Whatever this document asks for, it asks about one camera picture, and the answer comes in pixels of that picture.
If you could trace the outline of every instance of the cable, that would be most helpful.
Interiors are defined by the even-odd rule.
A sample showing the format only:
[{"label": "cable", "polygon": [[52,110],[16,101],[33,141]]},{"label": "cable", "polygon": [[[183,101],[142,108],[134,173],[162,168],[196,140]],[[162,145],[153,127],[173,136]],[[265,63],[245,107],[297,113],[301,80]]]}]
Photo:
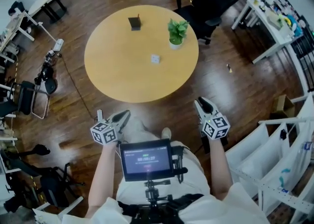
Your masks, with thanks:
[{"label": "cable", "polygon": [[61,57],[61,59],[62,59],[62,61],[63,61],[63,64],[64,64],[65,69],[66,69],[67,72],[68,72],[69,77],[71,78],[71,81],[72,81],[72,83],[73,83],[75,89],[77,90],[77,92],[78,92],[78,94],[79,94],[79,97],[81,98],[81,100],[82,100],[82,102],[83,102],[83,104],[84,104],[86,110],[88,111],[88,114],[89,114],[90,118],[91,118],[92,120],[95,120],[96,117],[93,117],[92,113],[89,111],[87,105],[85,104],[85,102],[84,102],[84,100],[83,100],[83,98],[82,98],[82,95],[80,94],[78,88],[76,87],[76,85],[75,85],[75,83],[74,83],[74,80],[73,80],[73,78],[72,78],[72,76],[71,76],[71,74],[70,74],[70,72],[69,72],[69,70],[68,70],[68,67],[67,67],[67,64],[65,63],[65,60],[63,59],[63,57]]},{"label": "cable", "polygon": [[193,154],[195,155],[196,153],[198,153],[202,149],[202,147],[203,147],[203,144],[195,152],[193,152]]}]

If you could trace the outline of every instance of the person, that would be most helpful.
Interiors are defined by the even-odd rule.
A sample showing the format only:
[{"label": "person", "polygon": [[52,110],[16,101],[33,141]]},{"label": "person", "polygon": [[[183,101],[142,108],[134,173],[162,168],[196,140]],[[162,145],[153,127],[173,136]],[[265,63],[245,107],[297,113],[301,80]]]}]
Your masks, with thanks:
[{"label": "person", "polygon": [[[14,21],[18,18],[19,13],[15,11],[15,9],[10,8],[8,10],[8,15],[10,16],[10,20]],[[20,27],[21,29],[25,30],[27,33],[31,33],[31,27],[27,25],[27,17],[23,18]]]},{"label": "person", "polygon": [[[158,140],[147,131],[141,121],[133,120],[131,129],[125,134],[128,142]],[[171,139],[169,128],[163,129],[161,139]],[[240,183],[233,184],[224,148],[219,140],[210,140],[211,188],[197,157],[187,148],[183,153],[183,167],[188,169],[179,184],[177,177],[170,178],[170,185],[155,186],[159,196],[172,194],[177,199],[186,194],[202,194],[198,200],[179,212],[183,223],[269,223],[264,213],[248,196]],[[171,145],[183,145],[178,141]],[[62,224],[128,224],[131,217],[123,215],[118,201],[124,204],[148,204],[143,181],[126,182],[122,179],[116,200],[113,197],[113,175],[116,143],[103,146],[88,198],[85,218],[70,215],[63,217]]]}]

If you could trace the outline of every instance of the wooden floor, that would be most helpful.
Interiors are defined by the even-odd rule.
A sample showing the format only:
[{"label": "wooden floor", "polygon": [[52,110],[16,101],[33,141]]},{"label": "wooden floor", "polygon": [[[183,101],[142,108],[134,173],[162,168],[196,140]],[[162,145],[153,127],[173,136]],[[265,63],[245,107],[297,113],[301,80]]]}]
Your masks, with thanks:
[{"label": "wooden floor", "polygon": [[[223,23],[214,31],[211,45],[199,42],[197,66],[181,88],[163,99],[149,103],[115,101],[100,93],[86,74],[84,49],[90,34],[104,18],[121,8],[151,4],[175,9],[175,0],[61,1],[68,8],[68,14],[61,21],[49,25],[44,13],[40,13],[36,20],[43,21],[52,35],[64,39],[63,60],[75,85],[64,62],[59,59],[55,66],[58,89],[51,96],[47,118],[40,120],[20,114],[14,121],[14,128],[22,142],[20,150],[30,150],[37,143],[51,150],[47,156],[29,157],[28,161],[32,165],[63,167],[65,163],[71,162],[73,177],[86,183],[85,187],[78,189],[85,200],[78,208],[79,211],[74,211],[77,216],[84,216],[87,210],[88,192],[102,149],[92,141],[89,131],[94,124],[97,109],[102,109],[105,116],[130,109],[132,115],[140,117],[152,132],[159,134],[164,127],[169,127],[173,139],[182,141],[195,151],[201,145],[201,139],[193,100],[204,96],[218,106],[231,124],[229,144],[226,146],[229,149],[254,130],[259,120],[269,118],[274,97],[281,94],[291,98],[301,95],[300,82],[292,62],[283,52],[263,59],[256,65],[251,63],[250,59],[263,52],[262,46],[269,46],[271,36],[260,29],[250,32],[239,28],[236,32],[231,30],[234,18],[245,3],[245,0],[240,0],[223,15]],[[260,34],[264,37],[262,43],[257,41]],[[53,47],[52,40],[40,29],[35,28],[32,35],[35,37],[34,42],[18,37],[25,49],[19,54],[19,82],[33,81],[45,53]],[[227,64],[231,66],[232,73],[229,73]],[[197,156],[209,178],[209,156],[205,156],[202,150]],[[115,190],[121,177],[120,161],[117,159]]]}]

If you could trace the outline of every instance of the small white cube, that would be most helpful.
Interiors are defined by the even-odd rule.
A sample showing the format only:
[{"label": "small white cube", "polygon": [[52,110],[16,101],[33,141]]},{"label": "small white cube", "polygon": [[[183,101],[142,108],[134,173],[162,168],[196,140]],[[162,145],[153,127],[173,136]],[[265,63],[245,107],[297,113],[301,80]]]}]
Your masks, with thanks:
[{"label": "small white cube", "polygon": [[160,56],[152,55],[152,63],[160,63]]},{"label": "small white cube", "polygon": [[95,142],[105,145],[117,140],[117,133],[110,124],[98,122],[90,129]]},{"label": "small white cube", "polygon": [[214,117],[207,117],[203,121],[202,131],[212,140],[225,137],[229,129],[230,124],[227,118],[221,113],[218,113]]}]

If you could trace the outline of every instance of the desk leg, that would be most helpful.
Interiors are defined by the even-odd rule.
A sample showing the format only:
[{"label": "desk leg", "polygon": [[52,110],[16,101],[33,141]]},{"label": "desk leg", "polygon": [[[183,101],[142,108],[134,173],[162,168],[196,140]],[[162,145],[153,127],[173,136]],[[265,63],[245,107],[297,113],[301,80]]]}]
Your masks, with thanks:
[{"label": "desk leg", "polygon": [[6,51],[9,51],[17,56],[17,54],[19,53],[19,48],[12,41],[10,41],[9,44],[6,45]]},{"label": "desk leg", "polygon": [[41,10],[43,10],[44,13],[47,14],[47,16],[48,16],[52,21],[54,21],[54,22],[56,21],[56,19],[54,18],[54,16],[52,16],[51,13],[48,12],[48,10],[46,9],[46,7],[45,7],[44,5],[41,7]]},{"label": "desk leg", "polygon": [[251,17],[251,15],[253,15],[254,10],[251,9],[251,11],[249,12],[249,14],[245,17],[245,20],[249,19]]},{"label": "desk leg", "polygon": [[58,3],[58,5],[61,7],[61,9],[62,9],[64,12],[67,11],[67,8],[61,3],[60,0],[55,0],[55,1]]},{"label": "desk leg", "polygon": [[31,22],[33,22],[36,26],[38,25],[38,23],[37,23],[32,17],[30,17],[30,15],[29,15],[28,13],[25,12],[25,16],[28,17],[29,20],[30,20]]},{"label": "desk leg", "polygon": [[249,3],[247,3],[245,5],[245,7],[243,8],[243,10],[241,11],[240,15],[237,17],[237,19],[235,20],[235,23],[232,25],[232,30],[235,30],[237,25],[239,24],[239,22],[241,21],[241,19],[244,17],[244,15],[246,14],[247,10],[249,10]]},{"label": "desk leg", "polygon": [[25,30],[21,29],[21,28],[18,28],[18,30],[23,34],[25,35],[28,39],[30,39],[31,41],[34,41],[35,39],[30,36]]},{"label": "desk leg", "polygon": [[259,60],[265,58],[265,57],[270,57],[273,54],[275,54],[276,52],[278,52],[284,45],[280,45],[278,43],[276,43],[275,45],[273,45],[272,47],[270,47],[268,50],[266,50],[263,54],[261,54],[259,57],[257,57],[256,59],[254,59],[252,62],[253,64],[257,63]]},{"label": "desk leg", "polygon": [[256,16],[254,21],[251,23],[250,27],[254,26],[259,21],[259,17]]},{"label": "desk leg", "polygon": [[0,53],[0,57],[4,58],[4,59],[6,59],[6,60],[8,60],[8,61],[10,61],[10,62],[12,62],[12,63],[14,63],[14,62],[15,62],[14,60],[12,60],[11,58],[9,58],[9,57],[5,56],[5,55],[4,55],[4,54],[2,54],[2,53]]},{"label": "desk leg", "polygon": [[54,16],[54,19],[56,21],[60,20],[60,17],[57,15],[57,13],[49,6],[49,4],[45,4],[45,8]]}]

